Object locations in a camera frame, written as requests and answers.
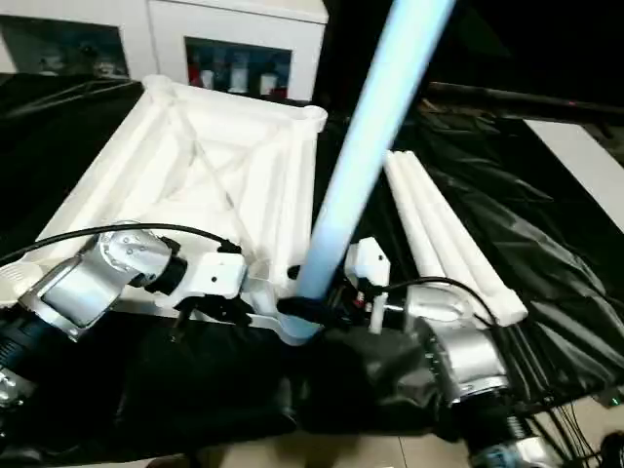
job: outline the black table cover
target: black table cover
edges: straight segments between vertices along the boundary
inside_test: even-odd
[[[34,240],[141,95],[132,82],[0,80],[0,254]],[[319,135],[315,213],[348,127]],[[522,121],[412,115],[411,149],[503,281],[529,309],[493,331],[518,410],[624,380],[622,233]],[[383,175],[355,239],[374,236],[391,281],[417,271]],[[325,331],[291,348],[271,331],[109,313],[75,360],[28,401],[0,460],[132,460],[302,429],[453,437],[417,336]]]

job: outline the black cable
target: black cable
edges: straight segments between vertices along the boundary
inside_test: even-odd
[[[216,234],[213,234],[208,231],[204,231],[202,229],[197,229],[195,227],[182,226],[179,224],[168,224],[168,223],[161,223],[161,222],[135,222],[135,223],[130,223],[130,224],[110,224],[106,226],[88,227],[86,229],[79,229],[77,231],[65,232],[63,234],[58,234],[57,236],[52,236],[46,239],[41,239],[40,241],[33,242],[32,244],[26,247],[22,247],[21,249],[17,249],[16,251],[0,256],[0,266],[4,266],[7,263],[10,263],[11,261],[13,261],[14,259],[20,258],[24,254],[27,254],[32,251],[36,251],[37,249],[41,249],[46,246],[50,246],[51,244],[56,244],[57,242],[67,241],[69,239],[75,239],[77,237],[93,236],[96,234],[102,234],[104,232],[134,231],[136,229],[162,229],[162,230],[167,230],[167,231],[188,232],[190,234],[195,234],[200,237],[205,237],[206,239],[210,239],[211,241],[219,242],[222,246],[236,247],[233,243],[231,243],[227,239],[223,239],[222,237],[219,237]]]
[[[562,426],[561,421],[555,416],[555,414],[553,413],[551,409],[546,409],[546,413],[550,416],[551,420],[553,421],[553,424],[555,425],[555,428],[557,429],[557,432],[559,433],[562,440],[564,441],[564,444],[567,447],[567,451],[569,452],[571,459],[575,459],[577,455],[576,455],[576,450],[574,448],[574,444],[570,440],[566,430],[564,429],[564,426]]]
[[[425,284],[428,284],[428,283],[443,283],[443,284],[446,284],[446,285],[455,286],[457,288],[460,288],[461,290],[466,291],[467,293],[472,295],[477,300],[477,302],[479,302],[484,307],[484,309],[486,309],[487,315],[491,319],[491,322],[494,325],[496,325],[497,327],[500,327],[500,324],[498,323],[498,319],[496,318],[494,313],[491,311],[489,306],[486,304],[486,302],[483,300],[483,298],[477,292],[475,292],[475,290],[473,290],[472,288],[464,285],[460,281],[453,280],[452,278],[447,278],[445,276],[421,276],[420,278],[414,278],[412,280],[404,281],[402,283],[396,283],[394,285],[386,286],[382,290],[384,292],[390,292],[390,291],[393,291],[393,290],[406,288],[408,286],[425,285]],[[475,317],[479,321],[481,321],[484,325],[489,327],[489,324],[484,319],[482,319],[481,317],[479,317],[477,315],[475,315]]]
[[[572,411],[572,420],[574,422],[574,425],[576,426],[576,430],[578,431],[578,435],[580,436],[581,440],[583,441],[583,444],[585,445],[585,447],[589,451],[590,456],[594,456],[599,463],[602,463],[603,460],[600,457],[600,451],[599,451],[599,453],[596,453],[594,451],[594,449],[592,448],[592,445],[589,443],[589,441],[585,437],[585,434],[583,433],[583,430],[581,429],[581,426],[578,424],[578,419],[576,418],[576,410],[574,409],[574,402],[570,403],[569,407],[570,407],[570,409]]]
[[[559,412],[559,416],[562,418],[564,425],[565,425],[565,429],[567,430],[567,433],[570,435],[570,439],[574,445],[574,451],[576,453],[574,461],[578,461],[582,463],[582,466],[588,467],[587,460],[583,458],[585,456],[585,449],[583,447],[583,443],[581,442],[581,438],[578,436],[578,433],[574,429],[574,425],[572,424],[571,417],[569,417],[564,407],[559,407],[558,409],[556,409],[556,411]]]
[[[566,455],[566,451],[559,444],[557,444],[555,438],[546,430],[544,426],[542,426],[535,416],[529,416],[527,419],[537,428],[541,437],[543,437],[546,443],[553,448],[562,461],[570,461],[569,456]]]

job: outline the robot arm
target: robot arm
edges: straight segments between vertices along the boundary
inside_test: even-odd
[[[190,297],[238,295],[247,271],[240,253],[203,253],[187,261],[178,250],[176,242],[146,230],[101,234],[4,310],[0,408],[21,406],[52,378],[128,285],[156,293],[158,305],[172,308]]]

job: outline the glass cabinet door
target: glass cabinet door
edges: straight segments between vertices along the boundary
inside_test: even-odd
[[[16,72],[129,78],[117,27],[1,16],[0,34]]]
[[[285,98],[292,52],[185,37],[188,84],[252,97]]]
[[[0,72],[157,73],[145,0],[0,0]]]
[[[312,98],[324,24],[187,2],[148,2],[162,74],[252,97]]]

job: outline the light blue tube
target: light blue tube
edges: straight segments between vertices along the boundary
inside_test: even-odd
[[[326,294],[453,5],[454,0],[394,1],[314,226],[297,295]],[[296,317],[280,321],[299,338],[319,329]]]

